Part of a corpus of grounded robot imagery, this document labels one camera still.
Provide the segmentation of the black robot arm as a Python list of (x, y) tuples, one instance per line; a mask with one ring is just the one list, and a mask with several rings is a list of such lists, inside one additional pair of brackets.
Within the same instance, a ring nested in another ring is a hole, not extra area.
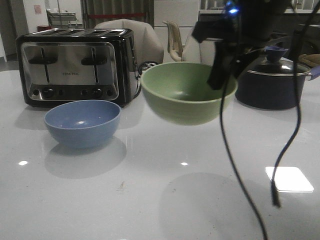
[(282, 40), (272, 35), (290, 3), (289, 0), (226, 0), (219, 19), (195, 24), (192, 36), (198, 43), (216, 41), (207, 80), (213, 90), (220, 90), (230, 77), (239, 77), (257, 63), (268, 44)]

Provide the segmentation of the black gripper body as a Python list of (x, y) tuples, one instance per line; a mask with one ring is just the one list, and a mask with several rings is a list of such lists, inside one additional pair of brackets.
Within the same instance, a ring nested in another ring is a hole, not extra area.
[(208, 65), (220, 65), (224, 57), (234, 54), (238, 36), (241, 56), (246, 49), (256, 50), (265, 46), (265, 27), (258, 17), (198, 21), (191, 35), (201, 46), (203, 62)]

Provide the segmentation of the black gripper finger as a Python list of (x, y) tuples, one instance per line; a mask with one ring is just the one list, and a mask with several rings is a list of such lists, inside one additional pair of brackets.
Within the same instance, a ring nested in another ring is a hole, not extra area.
[(248, 68), (244, 46), (235, 42), (216, 41), (215, 57), (207, 83), (213, 90), (220, 90), (230, 75), (238, 78)]

